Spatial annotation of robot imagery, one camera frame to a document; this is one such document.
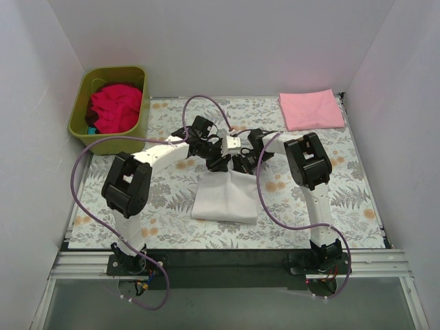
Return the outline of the white t shirt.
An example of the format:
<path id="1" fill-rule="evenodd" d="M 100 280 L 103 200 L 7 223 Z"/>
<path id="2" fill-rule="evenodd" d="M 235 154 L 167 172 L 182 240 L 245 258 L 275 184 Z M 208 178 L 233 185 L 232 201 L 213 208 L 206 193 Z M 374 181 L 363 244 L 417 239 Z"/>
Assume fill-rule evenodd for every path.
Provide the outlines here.
<path id="1" fill-rule="evenodd" d="M 191 216 L 195 219 L 256 225 L 258 218 L 256 177 L 229 170 L 199 176 Z"/>

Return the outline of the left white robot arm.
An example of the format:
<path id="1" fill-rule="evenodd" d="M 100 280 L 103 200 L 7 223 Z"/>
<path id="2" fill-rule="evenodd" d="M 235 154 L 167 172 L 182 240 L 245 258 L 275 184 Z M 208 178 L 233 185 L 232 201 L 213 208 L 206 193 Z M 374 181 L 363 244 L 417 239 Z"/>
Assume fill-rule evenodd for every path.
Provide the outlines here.
<path id="1" fill-rule="evenodd" d="M 206 161 L 213 172 L 228 171 L 230 155 L 224 155 L 223 139 L 211 134 L 213 122 L 198 115 L 193 124 L 173 132 L 161 144 L 138 153 L 115 156 L 102 188 L 102 196 L 113 211 L 115 230 L 121 237 L 111 244 L 116 256 L 124 256 L 122 266 L 132 275 L 141 274 L 146 258 L 137 251 L 144 248 L 140 213 L 147 204 L 151 178 L 168 166 L 192 156 Z"/>

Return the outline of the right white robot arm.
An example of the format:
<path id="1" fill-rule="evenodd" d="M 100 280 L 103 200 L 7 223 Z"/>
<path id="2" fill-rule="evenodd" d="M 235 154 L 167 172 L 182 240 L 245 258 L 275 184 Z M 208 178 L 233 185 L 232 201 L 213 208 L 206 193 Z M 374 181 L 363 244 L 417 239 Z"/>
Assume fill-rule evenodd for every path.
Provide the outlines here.
<path id="1" fill-rule="evenodd" d="M 258 198 L 268 217 L 286 230 L 310 231 L 311 249 L 319 250 L 311 255 L 312 267 L 319 273 L 327 273 L 336 265 L 336 257 L 329 248 L 340 248 L 338 231 L 333 227 L 329 203 L 329 181 L 332 165 L 316 133 L 293 136 L 281 132 L 264 132 L 252 129 L 247 137 L 252 148 L 232 156 L 233 169 L 241 173 L 255 174 Z M 309 215 L 309 225 L 291 227 L 278 221 L 265 205 L 261 194 L 260 169 L 263 162 L 275 154 L 287 158 L 291 177 L 300 187 Z"/>

